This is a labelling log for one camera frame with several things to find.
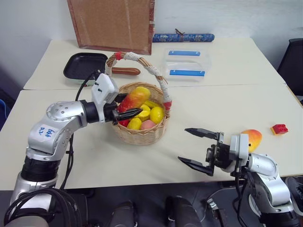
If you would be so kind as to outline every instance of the red lego brick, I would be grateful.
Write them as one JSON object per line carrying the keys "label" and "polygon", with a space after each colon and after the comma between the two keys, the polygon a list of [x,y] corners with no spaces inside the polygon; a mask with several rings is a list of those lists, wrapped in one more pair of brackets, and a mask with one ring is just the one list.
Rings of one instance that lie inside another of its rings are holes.
{"label": "red lego brick", "polygon": [[288,132],[288,129],[284,124],[276,124],[270,128],[274,135],[281,135]]}

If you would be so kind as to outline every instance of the white table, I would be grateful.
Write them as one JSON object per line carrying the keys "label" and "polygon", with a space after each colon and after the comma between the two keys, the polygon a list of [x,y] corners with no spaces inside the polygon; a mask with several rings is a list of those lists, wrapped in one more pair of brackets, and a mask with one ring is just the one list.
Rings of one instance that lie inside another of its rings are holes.
{"label": "white table", "polygon": [[[257,129],[263,140],[257,153],[267,153],[279,164],[281,175],[303,174],[303,111],[288,88],[277,85],[171,87],[173,106],[164,137],[149,146],[128,145],[109,123],[90,124],[75,133],[75,162],[67,188],[85,188],[151,183],[232,180],[215,169],[214,177],[194,171],[177,156],[205,164],[206,149],[214,140],[184,131],[198,127],[231,135]],[[31,127],[56,101],[73,100],[76,90],[21,91],[0,132],[0,190],[12,190],[21,170]],[[80,99],[90,100],[90,90]],[[274,136],[270,127],[285,123],[289,132]],[[65,156],[59,168],[58,185],[66,169]]]}
{"label": "white table", "polygon": [[[198,49],[202,54],[206,51],[211,59],[211,68],[204,78],[197,81],[169,80],[170,87],[285,83],[250,38],[216,38],[211,43],[153,43],[152,55],[144,55],[144,58],[164,71],[164,52],[167,49]],[[65,78],[63,70],[69,58],[79,52],[104,53],[108,57],[113,53],[79,49],[76,41],[52,40],[24,89],[78,88],[79,85]],[[119,86],[137,81],[156,83],[154,77],[137,62],[119,61],[116,66],[136,67],[141,71],[137,77],[114,75]]]}

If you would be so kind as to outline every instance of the wicker basket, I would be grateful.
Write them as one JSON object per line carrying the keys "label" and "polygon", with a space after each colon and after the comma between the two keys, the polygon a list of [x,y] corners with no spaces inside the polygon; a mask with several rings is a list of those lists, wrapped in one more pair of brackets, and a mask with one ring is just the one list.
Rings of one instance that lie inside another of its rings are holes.
{"label": "wicker basket", "polygon": [[120,87],[120,93],[130,93],[136,87],[146,87],[150,90],[151,96],[149,100],[158,103],[165,109],[165,116],[163,120],[150,129],[145,130],[131,130],[127,127],[124,127],[120,124],[113,125],[113,129],[116,134],[126,143],[135,144],[135,145],[148,145],[155,143],[158,141],[162,135],[164,134],[168,121],[169,121],[169,110],[171,107],[171,98],[168,94],[167,82],[160,74],[160,71],[150,65],[144,58],[141,56],[132,53],[132,52],[117,52],[114,53],[106,62],[105,65],[105,73],[111,76],[111,68],[116,64],[116,60],[120,59],[129,59],[133,61],[137,61],[144,66],[148,70],[149,73],[155,75],[158,80],[161,89],[156,87],[155,85],[151,85],[143,82],[136,82],[131,84],[126,84]]}

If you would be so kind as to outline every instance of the basket handle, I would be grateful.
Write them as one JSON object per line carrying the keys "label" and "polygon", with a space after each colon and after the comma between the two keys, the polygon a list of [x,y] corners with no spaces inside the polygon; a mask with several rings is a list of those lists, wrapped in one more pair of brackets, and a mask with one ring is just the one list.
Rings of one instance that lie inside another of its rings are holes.
{"label": "basket handle", "polygon": [[112,67],[116,65],[117,60],[133,60],[141,65],[152,75],[154,75],[157,81],[160,84],[161,90],[163,91],[163,105],[165,106],[166,111],[168,112],[171,107],[171,97],[168,93],[168,83],[166,79],[161,75],[158,68],[152,66],[148,61],[146,61],[140,55],[133,53],[133,52],[116,52],[114,53],[106,62],[105,64],[105,74],[108,76],[112,75]]}

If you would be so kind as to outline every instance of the cork board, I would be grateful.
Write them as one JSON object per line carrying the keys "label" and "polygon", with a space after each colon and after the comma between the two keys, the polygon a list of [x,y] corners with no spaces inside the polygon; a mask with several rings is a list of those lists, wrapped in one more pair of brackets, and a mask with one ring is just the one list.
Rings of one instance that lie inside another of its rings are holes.
{"label": "cork board", "polygon": [[67,0],[84,49],[151,54],[154,0]]}

